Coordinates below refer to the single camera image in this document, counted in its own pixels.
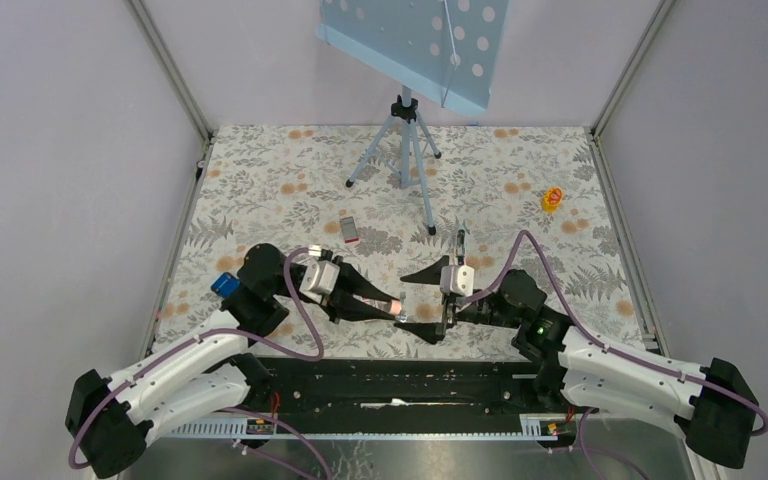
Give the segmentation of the pink mini stapler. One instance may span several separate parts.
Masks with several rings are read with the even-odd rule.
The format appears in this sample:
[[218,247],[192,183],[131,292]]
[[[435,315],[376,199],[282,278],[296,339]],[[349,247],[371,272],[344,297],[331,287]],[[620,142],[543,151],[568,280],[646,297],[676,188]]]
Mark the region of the pink mini stapler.
[[399,316],[403,313],[403,305],[400,300],[374,300],[365,297],[359,297],[364,304],[377,310],[386,312],[393,316]]

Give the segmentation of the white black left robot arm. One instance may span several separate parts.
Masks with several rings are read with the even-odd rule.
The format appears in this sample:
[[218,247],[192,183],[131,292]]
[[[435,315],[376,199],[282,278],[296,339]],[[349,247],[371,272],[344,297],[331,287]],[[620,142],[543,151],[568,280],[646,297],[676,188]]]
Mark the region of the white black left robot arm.
[[91,369],[75,381],[65,419],[70,468],[110,478],[183,423],[238,405],[264,407],[271,387],[252,347],[305,362],[325,355],[308,304],[332,322],[393,321],[403,311],[398,298],[316,245],[284,254],[256,244],[238,272],[211,289],[221,304],[192,330],[128,367],[107,376]]

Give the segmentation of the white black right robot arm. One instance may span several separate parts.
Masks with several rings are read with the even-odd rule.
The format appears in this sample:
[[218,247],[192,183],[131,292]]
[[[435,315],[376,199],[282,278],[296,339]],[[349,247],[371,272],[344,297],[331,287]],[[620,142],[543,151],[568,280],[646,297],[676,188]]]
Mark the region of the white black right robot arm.
[[402,280],[441,290],[440,322],[400,326],[428,343],[441,341],[458,322],[515,330],[512,346],[538,368],[533,396],[543,410],[618,413],[675,435],[715,464],[743,468],[758,400],[734,364],[713,358],[704,366],[614,344],[601,334],[586,337],[568,315],[547,305],[546,292],[520,269],[465,308],[460,301],[477,291],[474,271],[447,256]]

